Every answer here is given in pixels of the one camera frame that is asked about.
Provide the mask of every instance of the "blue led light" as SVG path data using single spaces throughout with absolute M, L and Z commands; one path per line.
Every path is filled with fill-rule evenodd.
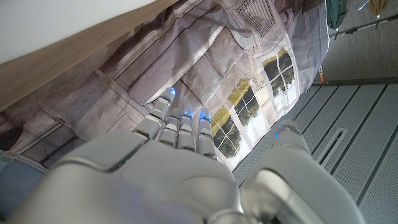
M 168 87 L 168 88 L 171 89 L 171 90 L 172 90 L 171 93 L 172 93 L 173 95 L 175 95 L 175 90 L 174 90 L 174 88 L 173 88 L 173 87 Z
M 205 115 L 205 110 L 202 110 L 201 112 L 200 112 L 200 118 L 205 118 L 206 117 L 206 115 Z

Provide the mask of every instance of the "white robotic arm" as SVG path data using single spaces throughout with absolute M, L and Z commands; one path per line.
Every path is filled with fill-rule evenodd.
M 293 121 L 238 189 L 217 162 L 210 115 L 172 110 L 168 88 L 129 132 L 115 130 L 63 157 L 7 223 L 364 223 L 344 188 L 320 167 Z

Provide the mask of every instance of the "grey wall panel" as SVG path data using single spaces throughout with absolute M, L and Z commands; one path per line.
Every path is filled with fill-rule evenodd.
M 371 109 L 373 103 L 375 102 L 383 88 L 384 85 L 361 86 L 354 95 L 354 97 L 351 99 L 351 101 L 348 103 L 347 107 L 342 112 L 340 117 L 337 119 L 336 123 L 329 130 L 324 140 L 314 152 L 312 157 L 314 159 L 318 159 L 319 154 L 325 148 L 326 144 L 329 142 L 336 130 L 338 128 L 348 129 L 347 135 L 338 146 L 335 153 L 330 154 L 330 158 L 327 158 L 328 162 L 326 163 L 325 169 L 328 172 L 330 172 L 333 166 L 336 164 L 337 160 L 347 147 L 348 143 L 351 141 L 351 138 L 354 136 L 362 120 L 366 117 L 366 114 Z
M 25 201 L 44 173 L 18 160 L 0 172 L 0 220 L 7 219 Z
M 398 85 L 389 85 L 364 123 L 334 178 L 357 200 L 398 125 Z
M 305 105 L 312 99 L 312 97 L 319 90 L 319 86 L 312 86 L 309 89 L 308 93 L 302 93 L 298 98 L 296 104 L 294 104 L 293 108 L 285 115 L 286 119 L 295 119 L 299 113 L 304 109 Z
M 359 205 L 366 223 L 398 223 L 398 136 Z
M 317 94 L 295 119 L 301 131 L 308 127 L 336 89 L 337 86 L 323 86 L 318 90 Z
M 358 86 L 340 86 L 308 126 L 307 130 L 303 133 L 303 137 L 307 142 L 310 152 L 322 140 L 357 89 Z

